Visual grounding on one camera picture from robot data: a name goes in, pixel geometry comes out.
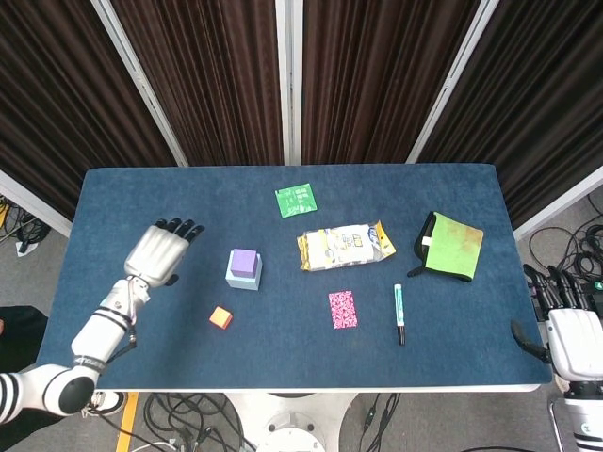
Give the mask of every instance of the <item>dark curtain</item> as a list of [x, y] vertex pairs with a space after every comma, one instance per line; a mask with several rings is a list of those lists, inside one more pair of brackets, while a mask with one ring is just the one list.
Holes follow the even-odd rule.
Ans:
[[72, 218], [86, 170], [171, 166], [88, 1], [0, 2], [0, 170]]
[[274, 0], [113, 0], [190, 165], [283, 163]]
[[404, 162], [478, 3], [304, 0], [302, 163]]
[[603, 2], [502, 1], [419, 160], [497, 166], [519, 226], [603, 165]]

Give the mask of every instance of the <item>marker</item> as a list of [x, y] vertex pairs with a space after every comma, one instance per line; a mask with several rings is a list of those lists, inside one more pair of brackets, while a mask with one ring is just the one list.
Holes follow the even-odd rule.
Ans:
[[401, 346], [406, 342], [404, 331], [404, 305], [402, 304], [402, 284], [394, 284], [394, 297], [396, 298], [396, 323], [398, 324], [398, 340]]

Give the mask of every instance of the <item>robotic arm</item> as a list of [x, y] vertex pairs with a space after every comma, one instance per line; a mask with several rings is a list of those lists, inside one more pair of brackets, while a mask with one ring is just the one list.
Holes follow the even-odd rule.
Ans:
[[511, 322], [513, 337], [522, 349], [552, 364], [569, 381], [570, 389], [563, 397], [578, 450], [603, 450], [603, 328], [574, 277], [554, 266], [548, 272], [554, 283], [524, 265], [546, 317], [548, 347], [530, 342], [515, 321]]
[[[106, 366], [136, 346], [137, 311], [149, 300], [148, 289], [177, 281], [176, 266], [203, 230], [180, 218], [149, 227], [125, 260], [126, 278], [115, 283], [73, 339], [71, 369], [47, 364], [23, 374], [0, 374], [0, 424], [25, 408], [60, 416], [81, 411]], [[127, 333], [129, 345], [114, 353]]]

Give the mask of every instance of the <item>purple cube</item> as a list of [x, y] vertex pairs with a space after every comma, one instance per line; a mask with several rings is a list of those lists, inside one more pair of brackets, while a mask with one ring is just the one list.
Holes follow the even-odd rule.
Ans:
[[239, 278], [255, 278], [257, 252], [252, 250], [233, 250], [233, 263], [230, 271]]

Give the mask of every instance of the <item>blue tabletop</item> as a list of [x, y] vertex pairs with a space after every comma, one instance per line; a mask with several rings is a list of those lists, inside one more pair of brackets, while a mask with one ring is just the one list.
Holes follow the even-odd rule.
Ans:
[[[274, 190], [310, 183], [318, 210], [282, 219]], [[484, 230], [473, 282], [424, 273], [414, 241], [430, 211]], [[151, 291], [139, 346], [99, 380], [106, 389], [326, 389], [548, 382], [547, 366], [514, 342], [519, 320], [540, 343], [494, 167], [348, 165], [93, 169], [88, 172], [38, 363], [71, 365], [70, 344], [123, 261], [158, 218], [205, 232], [172, 287]], [[380, 219], [397, 249], [379, 263], [300, 270], [296, 237]], [[258, 250], [258, 292], [224, 280], [229, 252]], [[393, 285], [402, 283], [406, 346]], [[328, 294], [353, 292], [357, 328], [335, 330]], [[226, 331], [208, 322], [220, 305]]]

